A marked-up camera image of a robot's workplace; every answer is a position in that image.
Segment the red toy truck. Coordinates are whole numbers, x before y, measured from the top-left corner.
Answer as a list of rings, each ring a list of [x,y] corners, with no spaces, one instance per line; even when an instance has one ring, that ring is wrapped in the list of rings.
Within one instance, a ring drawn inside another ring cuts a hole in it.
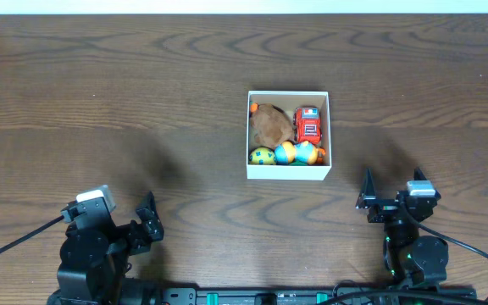
[[[308,141],[314,145],[321,142],[321,119],[316,107],[298,107],[293,115],[293,124],[296,127],[295,141]]]

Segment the green ridged plastic ball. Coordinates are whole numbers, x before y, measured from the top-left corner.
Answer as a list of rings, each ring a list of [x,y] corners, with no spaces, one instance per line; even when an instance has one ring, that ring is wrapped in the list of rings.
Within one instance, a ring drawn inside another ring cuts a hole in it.
[[[302,161],[295,161],[290,163],[289,166],[308,166],[308,164]]]

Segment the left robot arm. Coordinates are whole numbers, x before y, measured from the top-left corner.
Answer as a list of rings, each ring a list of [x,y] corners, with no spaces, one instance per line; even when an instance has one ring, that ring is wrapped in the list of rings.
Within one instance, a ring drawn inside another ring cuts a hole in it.
[[[60,248],[58,290],[49,304],[160,304],[154,284],[131,279],[129,257],[149,252],[162,241],[164,228],[154,195],[148,192],[136,214],[139,221],[117,226],[111,213],[116,204],[106,185],[78,194],[61,210],[68,229]]]

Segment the blue duck toy figure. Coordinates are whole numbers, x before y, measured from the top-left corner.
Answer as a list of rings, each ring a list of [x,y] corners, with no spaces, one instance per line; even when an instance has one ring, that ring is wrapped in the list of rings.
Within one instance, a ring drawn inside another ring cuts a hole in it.
[[[274,149],[278,165],[289,165],[295,161],[302,161],[308,165],[321,164],[324,161],[326,151],[316,147],[308,141],[293,144],[290,141],[282,142]]]

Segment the brown plush toy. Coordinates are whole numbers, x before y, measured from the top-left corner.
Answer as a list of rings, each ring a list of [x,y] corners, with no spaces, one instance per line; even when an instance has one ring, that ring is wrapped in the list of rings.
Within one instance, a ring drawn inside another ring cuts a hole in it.
[[[252,103],[249,123],[252,127],[252,139],[260,146],[275,149],[285,141],[294,138],[292,122],[284,112],[272,104]]]

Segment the yellow ball with blue letters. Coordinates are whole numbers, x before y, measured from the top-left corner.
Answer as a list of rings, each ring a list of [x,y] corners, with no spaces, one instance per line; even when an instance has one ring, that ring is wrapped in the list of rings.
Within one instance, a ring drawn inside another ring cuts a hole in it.
[[[267,147],[258,147],[250,153],[248,163],[250,165],[276,165],[275,152]]]

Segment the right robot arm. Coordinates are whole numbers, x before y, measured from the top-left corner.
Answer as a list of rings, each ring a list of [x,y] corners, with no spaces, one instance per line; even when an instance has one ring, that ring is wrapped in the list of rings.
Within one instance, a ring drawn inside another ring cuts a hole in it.
[[[419,225],[433,214],[440,199],[420,169],[393,199],[377,197],[372,172],[365,171],[356,208],[368,211],[369,223],[384,225],[384,263],[399,286],[436,286],[446,280],[446,241],[419,234]]]

